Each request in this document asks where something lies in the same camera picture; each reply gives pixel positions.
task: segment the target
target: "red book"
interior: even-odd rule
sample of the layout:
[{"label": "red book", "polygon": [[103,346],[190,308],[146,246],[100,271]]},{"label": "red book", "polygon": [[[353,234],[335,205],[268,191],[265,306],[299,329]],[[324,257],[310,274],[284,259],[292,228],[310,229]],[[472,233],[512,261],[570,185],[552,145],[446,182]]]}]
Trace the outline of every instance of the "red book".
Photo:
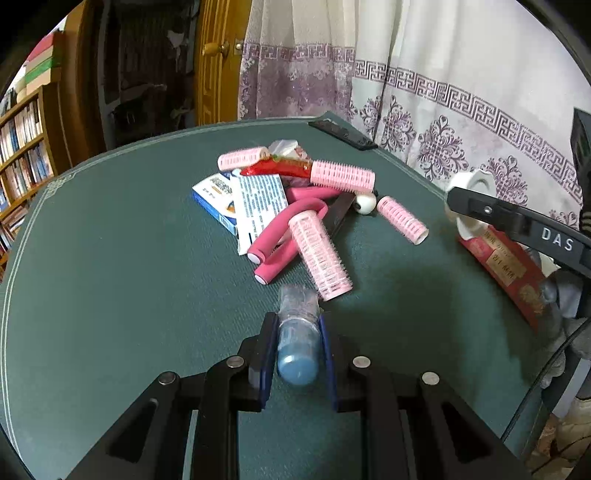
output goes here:
[{"label": "red book", "polygon": [[42,51],[45,51],[46,49],[51,47],[53,45],[55,37],[59,36],[60,33],[61,32],[59,30],[55,30],[55,31],[45,35],[45,37],[43,37],[41,39],[41,41],[35,46],[33,51],[29,54],[29,56],[27,57],[27,61],[31,61],[37,55],[39,55]]}]

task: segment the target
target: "stacked books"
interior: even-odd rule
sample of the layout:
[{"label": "stacked books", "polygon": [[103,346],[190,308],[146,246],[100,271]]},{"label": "stacked books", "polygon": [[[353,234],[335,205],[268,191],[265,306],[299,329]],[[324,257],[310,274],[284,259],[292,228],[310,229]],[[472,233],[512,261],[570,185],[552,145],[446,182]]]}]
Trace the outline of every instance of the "stacked books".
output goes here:
[{"label": "stacked books", "polygon": [[0,212],[3,212],[8,208],[9,201],[6,196],[6,191],[4,190],[4,184],[0,186]]},{"label": "stacked books", "polygon": [[59,30],[51,32],[37,44],[25,62],[27,95],[41,85],[57,82],[61,76],[61,40]]},{"label": "stacked books", "polygon": [[5,170],[11,190],[16,197],[25,195],[35,185],[53,177],[53,169],[45,142],[26,151]]},{"label": "stacked books", "polygon": [[4,97],[0,101],[0,116],[4,116],[17,103],[17,93],[14,88],[11,88],[4,94]]},{"label": "stacked books", "polygon": [[0,257],[12,248],[14,239],[25,221],[28,209],[20,206],[8,215],[0,224]]},{"label": "stacked books", "polygon": [[0,159],[5,162],[15,152],[43,132],[39,116],[39,103],[35,99],[0,129]]}]

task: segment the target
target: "black phone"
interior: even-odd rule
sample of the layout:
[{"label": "black phone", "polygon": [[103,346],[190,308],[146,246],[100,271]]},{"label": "black phone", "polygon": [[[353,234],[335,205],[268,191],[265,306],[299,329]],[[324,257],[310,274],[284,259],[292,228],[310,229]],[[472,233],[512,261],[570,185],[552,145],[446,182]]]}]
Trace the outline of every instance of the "black phone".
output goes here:
[{"label": "black phone", "polygon": [[378,148],[376,143],[356,129],[342,127],[330,120],[313,120],[308,122],[308,125],[342,140],[357,150],[371,150],[372,148]]}]

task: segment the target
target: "blue and white box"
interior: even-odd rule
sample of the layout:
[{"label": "blue and white box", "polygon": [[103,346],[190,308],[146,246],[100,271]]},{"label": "blue and white box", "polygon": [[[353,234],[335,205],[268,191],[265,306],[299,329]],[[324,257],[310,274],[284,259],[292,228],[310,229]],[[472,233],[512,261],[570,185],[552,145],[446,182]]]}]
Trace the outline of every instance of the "blue and white box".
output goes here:
[{"label": "blue and white box", "polygon": [[232,235],[237,236],[230,174],[216,173],[193,187],[193,198]]}]

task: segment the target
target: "bookshelf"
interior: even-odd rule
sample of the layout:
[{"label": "bookshelf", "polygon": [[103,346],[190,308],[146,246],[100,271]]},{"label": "bookshelf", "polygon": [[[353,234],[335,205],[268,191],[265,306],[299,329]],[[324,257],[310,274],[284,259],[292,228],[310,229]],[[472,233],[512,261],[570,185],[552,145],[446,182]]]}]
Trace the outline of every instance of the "bookshelf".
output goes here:
[{"label": "bookshelf", "polygon": [[[5,243],[11,243],[18,231],[18,227],[10,231],[11,226],[24,218],[30,201],[48,181],[72,167],[61,126],[58,88],[58,83],[42,85],[0,117],[0,142],[3,142],[0,181],[7,201],[0,212],[0,278],[10,255],[10,246]],[[32,113],[33,103],[37,116]],[[32,126],[31,119],[38,120],[37,129]],[[15,132],[19,125],[20,130],[11,137],[10,129]],[[11,142],[12,154],[8,154],[8,142]]]}]

